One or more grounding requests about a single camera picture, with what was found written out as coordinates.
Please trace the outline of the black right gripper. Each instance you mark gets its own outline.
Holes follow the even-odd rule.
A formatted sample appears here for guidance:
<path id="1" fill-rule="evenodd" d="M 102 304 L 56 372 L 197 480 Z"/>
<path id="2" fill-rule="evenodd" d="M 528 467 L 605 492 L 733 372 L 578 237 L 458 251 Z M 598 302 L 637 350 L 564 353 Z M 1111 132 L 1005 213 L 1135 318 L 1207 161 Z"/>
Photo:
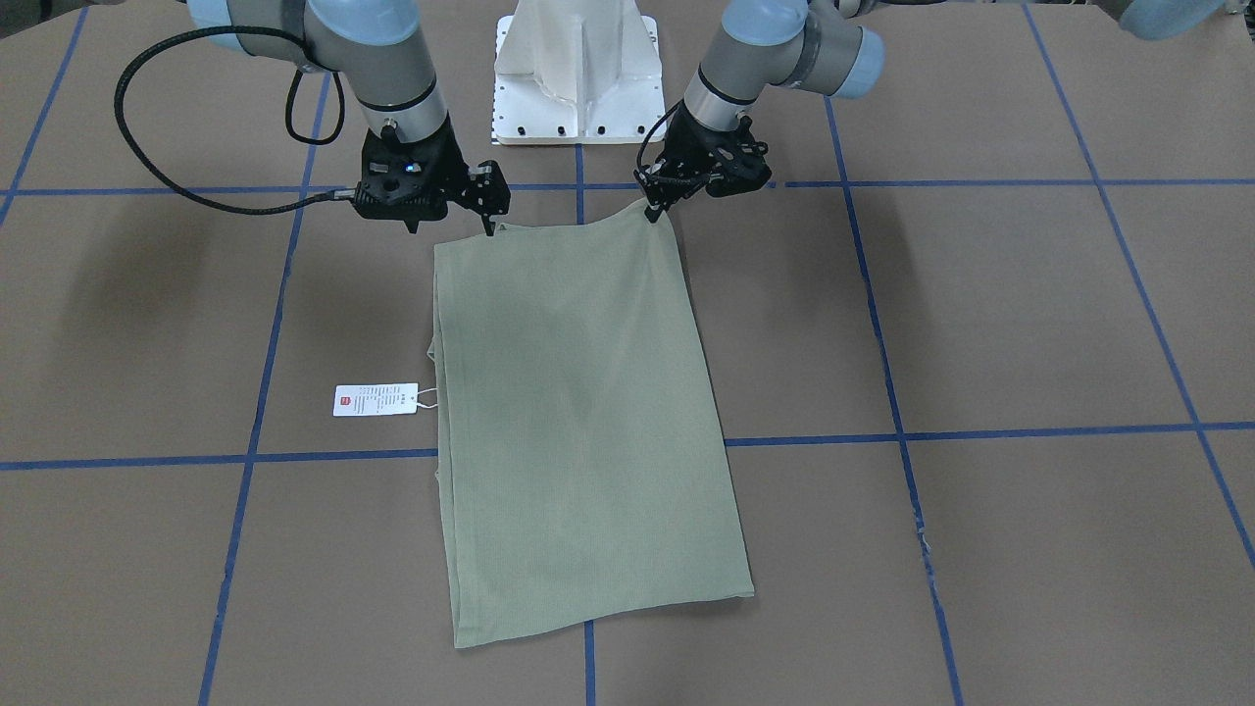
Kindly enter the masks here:
<path id="1" fill-rule="evenodd" d="M 451 118 L 422 140 L 402 142 L 393 125 L 368 132 L 360 152 L 360 181 L 351 206 L 364 219 L 400 221 L 415 232 L 423 221 L 446 219 L 449 204 L 479 214 L 484 236 L 496 234 L 511 204 L 508 182 L 496 161 L 467 166 Z"/>

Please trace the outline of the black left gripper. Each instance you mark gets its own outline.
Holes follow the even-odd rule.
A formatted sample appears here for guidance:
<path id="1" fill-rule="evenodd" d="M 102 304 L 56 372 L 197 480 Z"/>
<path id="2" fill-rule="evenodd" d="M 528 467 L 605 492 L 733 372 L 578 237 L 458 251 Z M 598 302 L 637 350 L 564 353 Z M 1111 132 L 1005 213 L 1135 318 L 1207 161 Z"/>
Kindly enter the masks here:
<path id="1" fill-rule="evenodd" d="M 772 178 L 766 162 L 771 145 L 754 138 L 752 124 L 740 113 L 730 130 L 713 130 L 699 124 L 684 103 L 669 108 L 644 133 L 633 171 L 648 201 L 649 223 L 658 224 L 665 209 L 702 189 L 722 198 L 766 187 Z"/>

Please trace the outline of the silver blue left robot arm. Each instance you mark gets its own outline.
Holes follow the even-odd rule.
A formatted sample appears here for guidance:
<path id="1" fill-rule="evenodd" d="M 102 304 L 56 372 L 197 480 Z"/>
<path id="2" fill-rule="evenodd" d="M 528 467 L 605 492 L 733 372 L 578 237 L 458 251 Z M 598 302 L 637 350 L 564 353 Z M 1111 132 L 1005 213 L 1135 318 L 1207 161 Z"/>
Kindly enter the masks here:
<path id="1" fill-rule="evenodd" d="M 1224 1 L 1094 1 L 1124 33 L 1145 41 L 1175 38 L 1219 13 Z M 695 69 L 680 100 L 659 117 L 640 143 L 633 178 L 641 189 L 643 213 L 656 223 L 678 202 L 705 191 L 713 197 L 744 196 L 771 183 L 766 155 L 771 148 L 752 133 L 749 112 L 766 87 L 784 87 L 841 99 L 866 95 L 884 71 L 884 40 L 870 28 L 847 23 L 840 1 L 730 1 L 717 36 Z M 1096 171 L 1058 84 L 1058 73 L 1028 6 L 1032 39 L 1048 75 L 1060 93 L 1076 130 L 1093 186 L 1106 201 L 1104 179 Z M 661 152 L 645 164 L 644 152 L 659 125 L 669 125 Z M 1079 186 L 1071 179 L 907 179 L 803 181 L 796 186 L 959 187 Z"/>

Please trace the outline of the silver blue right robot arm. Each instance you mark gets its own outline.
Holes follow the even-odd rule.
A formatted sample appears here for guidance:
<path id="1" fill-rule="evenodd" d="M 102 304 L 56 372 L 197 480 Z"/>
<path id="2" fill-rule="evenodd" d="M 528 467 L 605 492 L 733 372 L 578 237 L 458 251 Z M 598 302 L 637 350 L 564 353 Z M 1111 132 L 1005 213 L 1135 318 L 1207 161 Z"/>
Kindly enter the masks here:
<path id="1" fill-rule="evenodd" d="M 414 1 L 191 1 L 197 28 L 220 28 L 221 45 L 287 60 L 300 73 L 348 82 L 368 132 L 360 181 L 338 197 L 365 219 L 415 229 L 451 204 L 479 214 L 492 234 L 510 207 L 494 161 L 467 166 Z"/>

